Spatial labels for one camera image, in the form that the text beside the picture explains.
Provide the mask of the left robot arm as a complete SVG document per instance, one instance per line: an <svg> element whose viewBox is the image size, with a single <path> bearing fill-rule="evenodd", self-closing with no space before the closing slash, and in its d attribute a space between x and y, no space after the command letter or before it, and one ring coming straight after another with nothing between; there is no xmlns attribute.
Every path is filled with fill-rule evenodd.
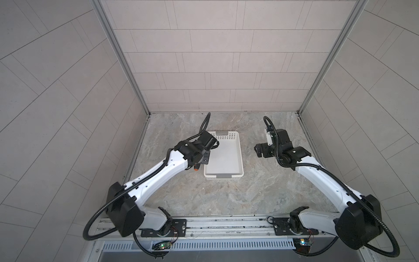
<svg viewBox="0 0 419 262"><path fill-rule="evenodd" d="M134 187L105 209L106 215L120 235L127 237L138 229L147 229L166 236L171 230L173 218L162 207L157 209L146 207L146 201L178 173L208 164L210 151L218 146L218 140L209 132L203 131L192 142L180 141L174 148L168 150L163 161L138 178L125 184L119 182L112 184L108 190L107 202L123 194L128 188Z"/></svg>

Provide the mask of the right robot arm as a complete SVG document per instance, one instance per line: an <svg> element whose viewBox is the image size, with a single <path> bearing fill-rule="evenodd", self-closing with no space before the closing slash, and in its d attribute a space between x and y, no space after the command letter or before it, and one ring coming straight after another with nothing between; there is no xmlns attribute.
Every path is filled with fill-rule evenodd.
<svg viewBox="0 0 419 262"><path fill-rule="evenodd" d="M266 129L267 142L255 145L258 157L278 157L282 165L303 175L316 186L335 206L337 212L316 211L301 206L291 211L289 227L295 234L316 229L339 237L348 247L357 250L383 233L383 227L362 208L366 204L373 211L380 211L378 200L353 191L350 196L345 184L322 171L320 163L305 148L293 147L284 129Z"/></svg>

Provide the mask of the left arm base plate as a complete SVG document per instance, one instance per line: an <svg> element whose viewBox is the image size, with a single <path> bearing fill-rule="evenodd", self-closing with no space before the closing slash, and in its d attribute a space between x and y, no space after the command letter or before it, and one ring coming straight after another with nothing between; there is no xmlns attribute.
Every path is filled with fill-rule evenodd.
<svg viewBox="0 0 419 262"><path fill-rule="evenodd" d="M172 237L185 237L187 227L186 219L173 219L167 221L159 230L142 229L142 238L172 238Z"/></svg>

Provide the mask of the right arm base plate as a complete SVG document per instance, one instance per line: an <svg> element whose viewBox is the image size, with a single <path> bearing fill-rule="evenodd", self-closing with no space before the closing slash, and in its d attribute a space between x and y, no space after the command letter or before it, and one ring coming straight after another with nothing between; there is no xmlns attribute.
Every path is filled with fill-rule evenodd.
<svg viewBox="0 0 419 262"><path fill-rule="evenodd" d="M275 235L294 236L294 235L318 235L316 229L305 228L300 222L290 217L273 217L267 219L273 225Z"/></svg>

